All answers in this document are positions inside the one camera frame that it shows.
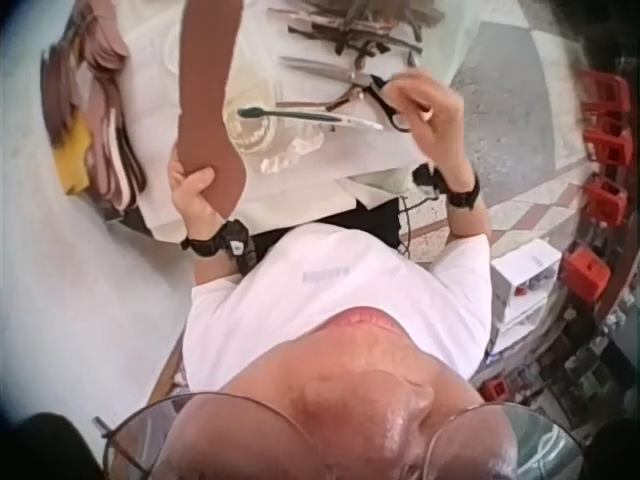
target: brown leather piece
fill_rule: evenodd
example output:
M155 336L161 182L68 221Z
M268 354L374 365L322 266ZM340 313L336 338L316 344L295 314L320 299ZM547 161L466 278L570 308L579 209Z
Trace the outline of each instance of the brown leather piece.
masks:
M244 161L222 120L243 0L188 0L180 41L178 157L187 173L213 167L216 177L204 192L207 202L229 218L244 191Z
M82 106L75 69L86 62L93 74L84 112L91 133L84 164L91 198L100 198L103 212L107 205L119 211L135 208L138 193L147 186L126 134L117 85L128 57L112 0L76 0L62 38L41 61L43 116L54 149L71 141L68 135Z

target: white box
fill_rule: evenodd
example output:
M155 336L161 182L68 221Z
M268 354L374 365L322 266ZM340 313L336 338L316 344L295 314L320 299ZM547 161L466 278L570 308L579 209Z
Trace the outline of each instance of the white box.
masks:
M517 324L546 302L561 260L559 250L535 239L491 262L492 317L498 329Z
M546 311L547 298L524 312L516 321L512 321L498 329L489 353L492 355L499 353L529 335L540 324L540 320L542 320Z

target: yellow object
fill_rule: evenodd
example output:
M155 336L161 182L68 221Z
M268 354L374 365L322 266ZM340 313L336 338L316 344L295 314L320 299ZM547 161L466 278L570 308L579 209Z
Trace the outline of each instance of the yellow object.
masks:
M67 195L78 195L89 186L84 158L91 146L91 132L84 116L76 112L64 144L53 149L60 183Z

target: tiled floor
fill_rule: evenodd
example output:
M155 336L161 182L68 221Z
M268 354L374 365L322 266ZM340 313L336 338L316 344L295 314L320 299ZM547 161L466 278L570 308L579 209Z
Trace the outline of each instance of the tiled floor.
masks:
M592 172L572 73L586 66L582 45L548 0L486 0L482 18L452 86L465 99L466 149L490 207L492 255L533 238L564 248ZM419 200L416 192L407 203ZM414 260L441 251L445 216L443 201L411 212Z

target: table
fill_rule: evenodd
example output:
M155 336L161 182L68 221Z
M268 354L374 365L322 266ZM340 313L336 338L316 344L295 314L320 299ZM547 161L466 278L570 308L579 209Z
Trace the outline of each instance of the table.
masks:
M179 41L177 30L184 0L168 2L164 9L148 7L145 15L133 13L135 9L131 5L136 3L140 2L119 2L117 7L118 21L131 52L130 62L120 79L125 118L131 143L149 179L147 190L139 198L139 211L154 238L177 243L184 238L185 230L171 205L165 172L177 137L180 108L177 65L170 64L167 52L175 51L171 42ZM259 24L260 31L247 34L243 21L239 38L244 35L243 39L253 38L254 43L258 38L264 44L260 52L269 56L265 61L277 74L283 99L326 101L344 93L344 84L277 66L277 57L283 55L314 58L345 67L352 65L353 57L350 54L337 57L331 45L290 36L287 22L267 15L269 6L290 8L284 0L245 2L245 17L254 20L252 28ZM467 12L462 6L457 8ZM442 81L451 81L466 52L464 45L473 37L469 33L473 32L475 16L469 15L452 15L435 29L425 31L427 45L438 36L457 35L455 27L461 22L471 25L461 32L466 41L446 42L453 49L448 61L430 69ZM377 57L367 66L383 77L404 68L402 52ZM350 104L342 111L386 122L374 104ZM423 161L424 156L407 134L392 129L384 132L339 129L328 135L320 150L278 174L262 174L255 159L245 158L247 186L234 218L245 223L252 234L257 234L350 210L357 200L373 208L405 193L410 186L411 170Z

